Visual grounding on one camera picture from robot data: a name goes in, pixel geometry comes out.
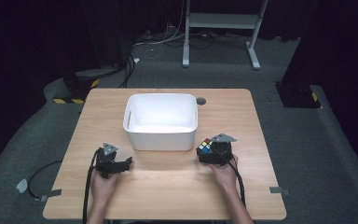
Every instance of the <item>rubik's cube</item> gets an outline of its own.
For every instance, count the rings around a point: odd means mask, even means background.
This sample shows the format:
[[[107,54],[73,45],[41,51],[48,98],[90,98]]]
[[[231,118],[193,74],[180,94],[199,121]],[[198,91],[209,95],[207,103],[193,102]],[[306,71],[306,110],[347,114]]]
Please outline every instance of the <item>rubik's cube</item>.
[[[213,141],[211,139],[205,138],[205,140],[199,145],[198,149],[203,153],[213,153],[211,151],[212,143]]]

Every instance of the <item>wooden table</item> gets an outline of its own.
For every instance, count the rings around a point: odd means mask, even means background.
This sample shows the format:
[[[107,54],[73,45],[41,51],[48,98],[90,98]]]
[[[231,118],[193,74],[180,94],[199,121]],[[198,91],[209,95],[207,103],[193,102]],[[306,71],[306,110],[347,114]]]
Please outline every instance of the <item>wooden table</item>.
[[[199,127],[188,151],[138,151],[123,129],[124,111],[135,93],[190,93],[206,99],[199,107]],[[103,142],[119,148],[117,161],[133,157],[121,174],[107,219],[227,220],[230,216],[209,167],[199,163],[196,147],[206,138],[225,133],[239,158],[248,211],[254,220],[286,217],[267,145],[252,95],[239,89],[94,89],[89,93],[52,189],[62,195],[48,199],[45,218],[82,217],[87,171]]]

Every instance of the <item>person's right hand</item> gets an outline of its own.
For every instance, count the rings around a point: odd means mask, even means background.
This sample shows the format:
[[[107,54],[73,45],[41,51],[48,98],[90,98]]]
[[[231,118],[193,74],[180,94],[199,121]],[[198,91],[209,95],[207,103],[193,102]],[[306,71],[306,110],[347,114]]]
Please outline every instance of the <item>person's right hand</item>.
[[[238,157],[233,155],[230,163],[237,169]],[[222,189],[235,189],[237,176],[229,164],[223,166],[208,164],[213,171],[214,177]]]

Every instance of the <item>forearm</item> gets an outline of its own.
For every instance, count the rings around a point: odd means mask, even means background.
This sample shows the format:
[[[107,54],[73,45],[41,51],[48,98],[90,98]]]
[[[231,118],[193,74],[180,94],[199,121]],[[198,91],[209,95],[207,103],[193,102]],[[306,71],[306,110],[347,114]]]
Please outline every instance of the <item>forearm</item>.
[[[234,224],[254,223],[235,188],[223,187],[223,193]]]
[[[102,224],[106,213],[106,204],[94,203],[87,220],[88,224]]]

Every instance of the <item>person's right arm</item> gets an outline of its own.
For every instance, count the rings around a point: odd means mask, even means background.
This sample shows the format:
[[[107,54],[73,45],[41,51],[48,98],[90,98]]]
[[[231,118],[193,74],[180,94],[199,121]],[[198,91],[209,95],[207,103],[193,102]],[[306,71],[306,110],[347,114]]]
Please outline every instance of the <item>person's right arm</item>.
[[[230,161],[231,164],[237,168],[238,157]],[[234,224],[250,224],[254,223],[248,213],[245,205],[241,201],[240,194],[237,192],[236,180],[234,170],[228,164],[224,166],[217,166],[208,164],[212,169],[214,177],[222,190],[227,204],[228,212],[231,215]]]

